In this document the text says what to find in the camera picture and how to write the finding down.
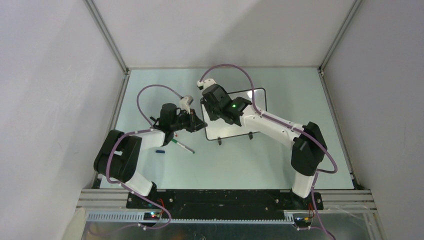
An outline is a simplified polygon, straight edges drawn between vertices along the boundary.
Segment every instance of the red wire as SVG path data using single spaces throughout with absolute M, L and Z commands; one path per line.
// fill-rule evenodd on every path
M 162 198 L 159 198 L 159 202 L 162 204 L 162 207 L 164 207 L 165 208 L 165 203 L 164 203 L 164 201 L 162 200 Z
M 311 216 L 311 204 L 310 203 L 307 205 L 307 209 L 309 210 L 308 211 L 308 217 L 311 218 L 312 216 Z
M 313 217 L 315 217 L 315 212 L 314 212 L 314 208 L 312 207 L 312 205 L 309 203 L 309 213 L 311 213 L 311 211 L 312 211 L 312 216 L 310 217 L 310 218 L 313 218 Z

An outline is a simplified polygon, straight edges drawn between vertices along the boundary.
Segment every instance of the table surface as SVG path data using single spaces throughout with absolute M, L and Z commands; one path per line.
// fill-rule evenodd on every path
M 123 132 L 143 130 L 149 124 L 137 109 L 138 92 L 150 84 L 166 85 L 180 95 L 191 95 L 191 107 L 201 115 L 201 91 L 196 81 L 205 68 L 137 69 L 130 73 L 116 129 Z M 309 121 L 319 125 L 335 159 L 336 174 L 320 174 L 317 189 L 353 189 L 349 169 L 336 132 L 330 108 L 316 68 L 269 67 L 245 68 L 255 88 L 266 90 L 268 112 L 299 124 Z M 227 92 L 250 88 L 246 76 L 237 69 L 218 68 L 208 76 L 223 86 Z M 150 117 L 157 118 L 164 103 L 178 104 L 176 95 L 165 88 L 152 87 L 139 99 L 140 107 Z M 137 171 L 155 182 L 159 189 L 290 189 L 295 171 L 290 164 L 291 151 L 281 143 L 255 133 L 252 140 L 247 135 L 226 138 L 219 146 L 209 141 L 205 131 L 189 133 L 179 131 L 176 139 L 195 150 L 195 154 L 180 146 L 167 146 L 140 152 Z M 157 149 L 165 154 L 156 153 Z M 333 169 L 325 157 L 319 168 Z M 101 188 L 120 188 L 109 184 L 103 177 Z

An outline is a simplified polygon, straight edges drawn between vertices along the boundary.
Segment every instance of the white wall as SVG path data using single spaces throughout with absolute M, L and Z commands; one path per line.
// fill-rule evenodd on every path
M 123 74 L 82 0 L 2 1 L 0 22 L 1 238 L 60 239 Z
M 423 239 L 424 1 L 364 1 L 325 78 L 389 239 Z
M 129 67 L 318 66 L 354 0 L 97 0 Z

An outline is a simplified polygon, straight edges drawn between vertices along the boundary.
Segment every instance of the pen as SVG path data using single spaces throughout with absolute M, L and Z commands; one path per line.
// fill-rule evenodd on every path
M 174 138 L 173 138 L 173 139 L 171 139 L 171 141 L 172 141 L 173 143 L 176 143 L 178 146 L 182 147 L 183 149 L 185 149 L 185 150 L 189 151 L 190 153 L 192 153 L 192 154 L 194 154 L 194 153 L 195 153 L 195 151 L 194 151 L 193 149 L 191 149 L 191 148 L 189 148 L 188 146 L 186 146 L 186 145 L 184 145 L 184 144 L 180 143 L 179 141 L 175 140 Z

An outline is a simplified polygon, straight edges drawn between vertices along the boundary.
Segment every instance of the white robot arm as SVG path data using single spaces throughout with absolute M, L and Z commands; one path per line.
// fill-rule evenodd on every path
M 308 197 L 315 171 L 324 158 L 324 152 L 309 138 L 294 131 L 294 128 L 307 132 L 327 149 L 316 124 L 313 122 L 309 122 L 308 125 L 294 123 L 255 107 L 248 99 L 242 97 L 231 99 L 224 88 L 211 78 L 198 81 L 197 87 L 202 90 L 201 103 L 211 121 L 223 119 L 228 124 L 256 130 L 292 150 L 291 165 L 295 170 L 295 177 L 291 190 L 303 199 Z
M 174 132 L 185 129 L 190 133 L 201 130 L 207 124 L 203 122 L 194 109 L 190 108 L 193 97 L 186 95 L 179 101 L 178 108 L 173 103 L 162 105 L 160 117 L 155 119 L 153 128 L 134 132 L 125 136 L 112 155 L 109 176 L 119 180 L 142 196 L 156 191 L 156 185 L 136 171 L 139 152 L 167 145 L 174 137 Z M 107 165 L 114 145 L 124 132 L 111 130 L 94 161 L 94 170 L 106 176 Z

